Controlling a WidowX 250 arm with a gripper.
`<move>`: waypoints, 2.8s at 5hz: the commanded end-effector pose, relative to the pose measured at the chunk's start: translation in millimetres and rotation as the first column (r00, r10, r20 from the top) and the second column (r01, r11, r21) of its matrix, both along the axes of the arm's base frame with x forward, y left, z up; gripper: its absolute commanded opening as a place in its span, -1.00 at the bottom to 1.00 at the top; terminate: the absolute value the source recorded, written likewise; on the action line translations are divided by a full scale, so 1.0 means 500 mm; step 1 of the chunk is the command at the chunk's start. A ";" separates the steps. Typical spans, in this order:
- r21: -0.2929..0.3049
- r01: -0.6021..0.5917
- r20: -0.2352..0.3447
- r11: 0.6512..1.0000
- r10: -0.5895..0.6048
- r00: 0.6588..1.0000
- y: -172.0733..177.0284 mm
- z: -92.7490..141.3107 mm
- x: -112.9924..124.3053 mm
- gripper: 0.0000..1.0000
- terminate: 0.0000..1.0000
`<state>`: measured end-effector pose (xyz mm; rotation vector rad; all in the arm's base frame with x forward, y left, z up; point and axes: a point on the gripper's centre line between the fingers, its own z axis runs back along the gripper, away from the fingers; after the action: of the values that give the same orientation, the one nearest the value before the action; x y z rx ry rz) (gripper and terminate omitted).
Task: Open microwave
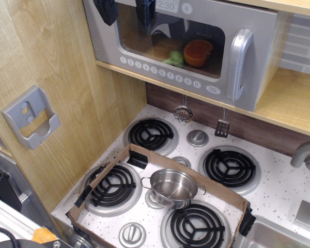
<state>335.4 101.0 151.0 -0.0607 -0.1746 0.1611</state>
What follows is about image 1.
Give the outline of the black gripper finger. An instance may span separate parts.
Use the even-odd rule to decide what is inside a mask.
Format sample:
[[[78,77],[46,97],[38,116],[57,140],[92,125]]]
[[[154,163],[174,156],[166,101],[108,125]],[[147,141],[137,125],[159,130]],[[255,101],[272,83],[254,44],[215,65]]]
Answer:
[[[111,26],[118,18],[118,6],[114,0],[93,0],[102,20]]]
[[[142,28],[147,27],[155,17],[155,0],[136,0],[136,12]]]

